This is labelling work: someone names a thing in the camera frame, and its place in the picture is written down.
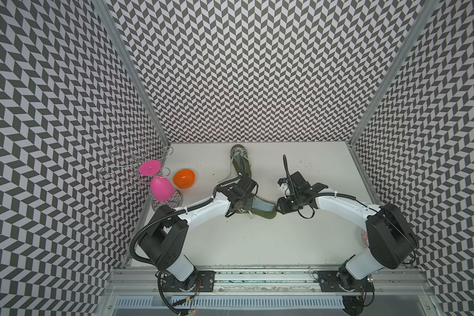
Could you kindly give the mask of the blue insole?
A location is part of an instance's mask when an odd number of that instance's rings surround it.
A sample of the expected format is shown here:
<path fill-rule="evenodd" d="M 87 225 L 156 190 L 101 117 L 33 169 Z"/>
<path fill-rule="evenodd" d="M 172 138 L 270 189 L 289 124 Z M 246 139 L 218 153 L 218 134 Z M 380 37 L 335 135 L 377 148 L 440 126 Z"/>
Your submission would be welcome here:
<path fill-rule="evenodd" d="M 264 201 L 259 198 L 255 198 L 252 202 L 251 208 L 261 212 L 273 212 L 275 210 L 275 204 L 269 201 Z"/>

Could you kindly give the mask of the green shoe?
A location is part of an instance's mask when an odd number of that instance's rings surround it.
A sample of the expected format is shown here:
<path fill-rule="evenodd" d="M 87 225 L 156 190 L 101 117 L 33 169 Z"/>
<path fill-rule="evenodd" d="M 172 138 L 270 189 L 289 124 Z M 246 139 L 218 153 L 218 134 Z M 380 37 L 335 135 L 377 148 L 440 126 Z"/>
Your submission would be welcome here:
<path fill-rule="evenodd" d="M 244 202 L 236 213 L 244 214 L 249 218 L 262 217 L 264 219 L 273 219 L 277 215 L 275 204 L 257 196 Z"/>
<path fill-rule="evenodd" d="M 234 145 L 230 150 L 230 162 L 237 175 L 252 177 L 251 163 L 247 149 L 240 144 Z"/>

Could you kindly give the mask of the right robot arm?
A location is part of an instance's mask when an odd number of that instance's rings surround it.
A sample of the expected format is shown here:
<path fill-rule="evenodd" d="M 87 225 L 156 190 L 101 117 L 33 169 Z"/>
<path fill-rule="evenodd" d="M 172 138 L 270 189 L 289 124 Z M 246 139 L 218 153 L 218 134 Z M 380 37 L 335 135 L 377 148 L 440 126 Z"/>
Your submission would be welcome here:
<path fill-rule="evenodd" d="M 399 207 L 365 204 L 325 184 L 311 185 L 299 172 L 279 179 L 278 185 L 284 194 L 276 204 L 279 213 L 299 212 L 309 206 L 338 215 L 367 233 L 367 248 L 346 260 L 335 273 L 341 290 L 352 292 L 372 273 L 416 261 L 418 239 Z"/>

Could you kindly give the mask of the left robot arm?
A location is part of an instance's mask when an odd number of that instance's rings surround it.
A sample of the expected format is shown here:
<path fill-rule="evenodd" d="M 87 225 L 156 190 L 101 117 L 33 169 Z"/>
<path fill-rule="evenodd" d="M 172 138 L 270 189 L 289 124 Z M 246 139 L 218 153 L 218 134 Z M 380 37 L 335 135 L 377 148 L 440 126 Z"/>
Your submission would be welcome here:
<path fill-rule="evenodd" d="M 161 206 L 132 238 L 131 258 L 173 277 L 179 290 L 192 290 L 198 270 L 183 254 L 188 233 L 216 217 L 230 217 L 251 205 L 257 192 L 258 183 L 247 175 L 240 175 L 218 184 L 210 197 L 195 204 L 177 209 Z"/>

